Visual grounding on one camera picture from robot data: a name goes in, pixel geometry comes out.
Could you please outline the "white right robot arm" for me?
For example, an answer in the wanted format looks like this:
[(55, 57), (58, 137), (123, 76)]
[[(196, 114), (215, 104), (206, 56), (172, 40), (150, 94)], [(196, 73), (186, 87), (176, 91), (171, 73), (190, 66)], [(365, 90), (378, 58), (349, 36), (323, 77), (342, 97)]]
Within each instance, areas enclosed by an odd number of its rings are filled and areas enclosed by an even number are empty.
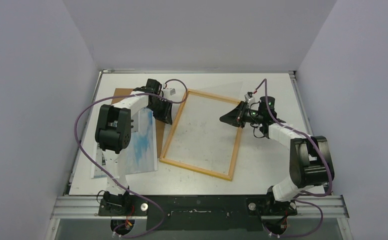
[(276, 141), (289, 150), (288, 176), (270, 187), (272, 196), (264, 201), (266, 211), (272, 215), (284, 209), (284, 202), (308, 194), (312, 187), (330, 184), (334, 179), (327, 139), (289, 126), (277, 118), (274, 104), (275, 98), (271, 96), (262, 96), (257, 109), (252, 109), (248, 101), (241, 101), (219, 118), (222, 123), (237, 128), (250, 124), (261, 132), (263, 138)]

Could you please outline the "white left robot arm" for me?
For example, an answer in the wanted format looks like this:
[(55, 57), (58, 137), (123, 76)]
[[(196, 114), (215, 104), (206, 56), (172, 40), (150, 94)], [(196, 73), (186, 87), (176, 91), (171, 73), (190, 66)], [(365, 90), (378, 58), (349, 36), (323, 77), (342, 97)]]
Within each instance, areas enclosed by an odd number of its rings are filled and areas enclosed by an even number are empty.
[(140, 125), (135, 116), (141, 110), (151, 110), (156, 120), (172, 124), (173, 104), (168, 98), (175, 93), (175, 89), (149, 78), (145, 86), (123, 95), (119, 102), (103, 104), (99, 109), (95, 141), (105, 158), (102, 170), (107, 177), (107, 188), (103, 198), (118, 215), (127, 214), (131, 208), (125, 150), (130, 145), (132, 133)]

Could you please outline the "printed building photo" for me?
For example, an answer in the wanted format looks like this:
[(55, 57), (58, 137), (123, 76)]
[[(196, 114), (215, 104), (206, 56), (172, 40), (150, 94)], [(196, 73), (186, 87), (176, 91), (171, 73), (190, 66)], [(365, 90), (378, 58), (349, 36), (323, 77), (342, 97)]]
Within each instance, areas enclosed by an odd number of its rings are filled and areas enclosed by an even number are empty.
[(156, 122), (153, 112), (145, 107), (135, 117), (138, 130), (131, 134), (123, 159), (125, 173), (128, 175), (158, 170)]

